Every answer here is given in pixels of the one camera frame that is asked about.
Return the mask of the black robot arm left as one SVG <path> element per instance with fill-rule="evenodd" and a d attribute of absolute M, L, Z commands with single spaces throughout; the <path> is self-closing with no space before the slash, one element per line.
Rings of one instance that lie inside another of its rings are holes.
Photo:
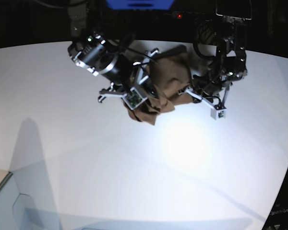
<path fill-rule="evenodd" d="M 246 68 L 247 22 L 252 19 L 250 0 L 207 0 L 204 11 L 183 12 L 194 26 L 192 46 L 195 54 L 208 61 L 202 76 L 193 75 L 190 85 L 179 91 L 196 103 L 225 110 L 225 102 L 234 82 L 244 79 Z"/>

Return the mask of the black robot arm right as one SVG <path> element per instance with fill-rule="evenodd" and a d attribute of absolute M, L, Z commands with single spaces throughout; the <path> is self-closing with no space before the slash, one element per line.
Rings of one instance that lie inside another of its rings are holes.
<path fill-rule="evenodd" d="M 76 66 L 110 82 L 107 89 L 99 92 L 99 103 L 108 97 L 118 97 L 134 110 L 149 97 L 157 97 L 145 67 L 155 62 L 159 49 L 141 53 L 130 48 L 133 41 L 134 35 L 128 34 L 118 42 L 110 42 L 101 31 L 93 30 L 83 33 L 68 47 L 69 56 Z"/>

